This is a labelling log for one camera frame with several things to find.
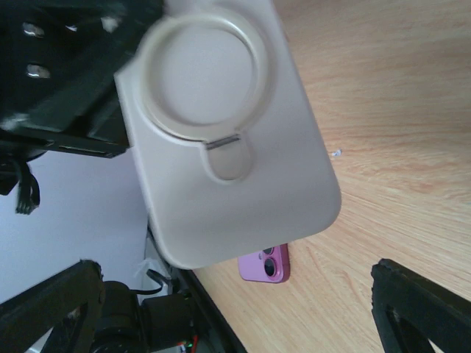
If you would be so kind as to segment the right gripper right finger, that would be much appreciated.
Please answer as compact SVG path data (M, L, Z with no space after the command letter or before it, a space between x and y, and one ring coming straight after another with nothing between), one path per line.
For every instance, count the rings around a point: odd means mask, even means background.
M390 259L371 275L372 315L385 352L470 351L470 301Z

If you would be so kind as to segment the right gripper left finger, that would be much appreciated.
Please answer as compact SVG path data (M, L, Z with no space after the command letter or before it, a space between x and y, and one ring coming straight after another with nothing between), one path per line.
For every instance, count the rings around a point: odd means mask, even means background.
M102 270L78 263L1 303L1 351L89 352L105 302Z

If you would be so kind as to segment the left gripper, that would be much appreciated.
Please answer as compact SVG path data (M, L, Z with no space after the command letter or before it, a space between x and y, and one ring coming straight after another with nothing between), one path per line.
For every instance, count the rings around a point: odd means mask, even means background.
M114 76L164 12L163 1L3 1L1 153L123 154Z

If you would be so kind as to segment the purple phone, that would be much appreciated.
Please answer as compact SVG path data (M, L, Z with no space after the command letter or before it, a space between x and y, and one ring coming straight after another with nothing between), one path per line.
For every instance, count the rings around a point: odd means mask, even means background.
M286 282L291 274L288 244L239 257L238 271L241 278L249 282Z

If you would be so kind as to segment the beige phone case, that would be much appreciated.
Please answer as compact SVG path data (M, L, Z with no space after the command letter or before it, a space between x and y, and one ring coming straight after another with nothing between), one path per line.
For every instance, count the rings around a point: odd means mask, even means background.
M166 1L115 81L168 263L213 265L336 220L339 184L271 1Z

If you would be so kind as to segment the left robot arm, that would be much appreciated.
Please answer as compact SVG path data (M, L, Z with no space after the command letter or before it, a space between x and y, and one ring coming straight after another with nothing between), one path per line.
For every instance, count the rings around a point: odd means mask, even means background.
M1 3L1 194L40 205L29 163L48 151L112 158L129 146L114 75L162 1ZM155 352L195 347L192 301L104 281L81 260L1 305L1 350Z

